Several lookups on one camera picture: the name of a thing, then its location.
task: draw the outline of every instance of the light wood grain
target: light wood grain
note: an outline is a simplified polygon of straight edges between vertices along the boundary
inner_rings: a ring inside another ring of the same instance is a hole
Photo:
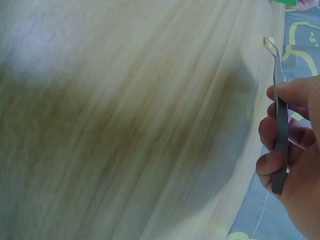
[[[0,239],[224,239],[284,6],[2,0]]]

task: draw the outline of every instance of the blurry wood surface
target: blurry wood surface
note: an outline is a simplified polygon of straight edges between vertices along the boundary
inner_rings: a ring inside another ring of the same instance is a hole
[[[0,239],[225,239],[283,34],[269,0],[1,0]]]

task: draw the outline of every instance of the tweezers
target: tweezers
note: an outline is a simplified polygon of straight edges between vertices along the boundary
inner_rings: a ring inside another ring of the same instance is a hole
[[[283,156],[283,164],[281,168],[272,174],[271,191],[276,195],[280,195],[287,177],[289,123],[288,105],[278,97],[276,93],[276,86],[281,82],[285,82],[286,78],[282,71],[281,58],[278,48],[268,38],[265,37],[265,40],[267,40],[275,49],[274,54],[271,49],[266,47],[274,57],[273,94],[275,103],[275,122],[278,129],[278,135],[274,143],[274,151],[281,153]]]

